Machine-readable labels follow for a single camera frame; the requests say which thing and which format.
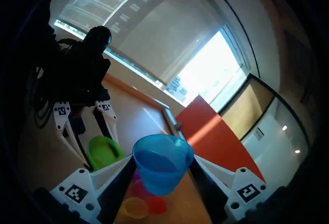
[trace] screw hole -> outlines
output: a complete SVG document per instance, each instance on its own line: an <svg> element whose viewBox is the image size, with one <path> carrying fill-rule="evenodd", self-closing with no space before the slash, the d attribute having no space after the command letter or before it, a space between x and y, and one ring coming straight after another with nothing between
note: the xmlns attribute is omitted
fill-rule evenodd
<svg viewBox="0 0 329 224"><path fill-rule="evenodd" d="M240 204L238 204L238 203L232 203L231 204L231 209L233 209L233 210L236 210L236 209L238 209L240 207Z"/></svg>
<svg viewBox="0 0 329 224"><path fill-rule="evenodd" d="M94 209L94 205L92 205L91 203L86 204L86 209L87 210L93 210Z"/></svg>

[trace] wall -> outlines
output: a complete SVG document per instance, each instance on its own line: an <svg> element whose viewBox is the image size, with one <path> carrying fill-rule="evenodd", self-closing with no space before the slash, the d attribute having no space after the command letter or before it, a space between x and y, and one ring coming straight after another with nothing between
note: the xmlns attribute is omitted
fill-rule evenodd
<svg viewBox="0 0 329 224"><path fill-rule="evenodd" d="M220 116L241 139L263 114L273 94L253 78L247 80Z"/></svg>
<svg viewBox="0 0 329 224"><path fill-rule="evenodd" d="M278 103L273 102L272 106L278 107ZM279 111L280 115L276 117L279 120L278 122L273 116L273 112L276 112L277 108L273 108L272 112L270 111L271 107L269 112L258 122L255 129L241 142L254 159L267 184L270 187L277 188L289 184L300 163L305 158L307 150L303 151L301 149L301 153L295 153L295 150L305 145L305 140L299 140L298 143L292 142L292 137L289 137L279 124L279 122L284 122L289 113ZM292 129L294 126L293 121L288 125L288 129L290 127ZM254 135L257 127L264 133L260 140Z"/></svg>
<svg viewBox="0 0 329 224"><path fill-rule="evenodd" d="M277 92L298 115L313 143L320 123L322 92L309 39L284 0L260 2L269 14L280 46L280 89Z"/></svg>
<svg viewBox="0 0 329 224"><path fill-rule="evenodd" d="M57 26L55 26L55 34L56 40L60 40L62 38L73 38L75 40L80 41L80 39L76 36ZM174 116L178 115L184 109L183 105L176 102L170 96L165 94L162 90L157 88L154 84L150 83L145 78L133 72L131 69L127 68L126 66L111 58L105 53L103 54L103 57L108 58L111 61L111 66L108 70L109 74L120 79L122 82L128 84L129 86L135 87L144 94L147 94L152 98L160 100L164 104L168 105Z"/></svg>

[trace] table surface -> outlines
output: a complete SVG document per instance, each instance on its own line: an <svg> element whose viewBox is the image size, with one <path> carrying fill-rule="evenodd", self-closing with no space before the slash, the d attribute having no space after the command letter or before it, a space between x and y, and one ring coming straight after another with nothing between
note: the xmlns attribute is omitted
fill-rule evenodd
<svg viewBox="0 0 329 224"><path fill-rule="evenodd" d="M147 201L152 196L140 196L136 192L132 191L132 187L135 184L138 184L140 179L132 180L123 200L126 200L130 197L139 196L143 200ZM206 208L204 207L199 193L196 190L196 187L187 172L175 190L161 197L167 204L167 210L163 214L147 214L144 218L135 219L130 216L123 214L122 211L119 211L116 219L114 220L115 224L128 224L128 223L138 223L138 224L167 224L167 223L180 223L180 224L210 224L211 220L208 215Z"/></svg>

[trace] sunlight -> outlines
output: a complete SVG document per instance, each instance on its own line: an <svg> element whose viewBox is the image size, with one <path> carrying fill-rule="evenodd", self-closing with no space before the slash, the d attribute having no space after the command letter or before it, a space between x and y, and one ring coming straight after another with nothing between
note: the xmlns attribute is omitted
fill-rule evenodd
<svg viewBox="0 0 329 224"><path fill-rule="evenodd" d="M211 102L239 68L218 31L178 75L181 85L188 90L185 102L190 103L198 94Z"/></svg>

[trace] white wall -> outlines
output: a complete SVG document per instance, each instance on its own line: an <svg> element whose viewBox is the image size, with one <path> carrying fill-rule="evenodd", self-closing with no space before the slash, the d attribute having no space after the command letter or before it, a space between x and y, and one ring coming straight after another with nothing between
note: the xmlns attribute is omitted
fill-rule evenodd
<svg viewBox="0 0 329 224"><path fill-rule="evenodd" d="M274 114L277 114L278 120L274 118ZM308 153L305 139L300 137L297 130L299 127L296 121L290 119L290 115L275 99L257 126L241 141L267 184L274 188L289 184ZM282 124L288 127L285 132L282 130ZM264 133L260 140L255 136L257 127Z"/></svg>
<svg viewBox="0 0 329 224"><path fill-rule="evenodd" d="M57 26L55 26L55 34L56 40L60 40L62 38L73 38L75 40L81 41L78 37ZM177 101L165 94L158 87L148 82L146 79L133 72L120 62L116 61L105 53L103 54L103 57L108 58L111 61L111 66L108 70L109 74L120 79L122 82L135 87L140 92L147 94L166 104L167 106L169 106L172 114L175 117L184 109L183 105L179 104Z"/></svg>

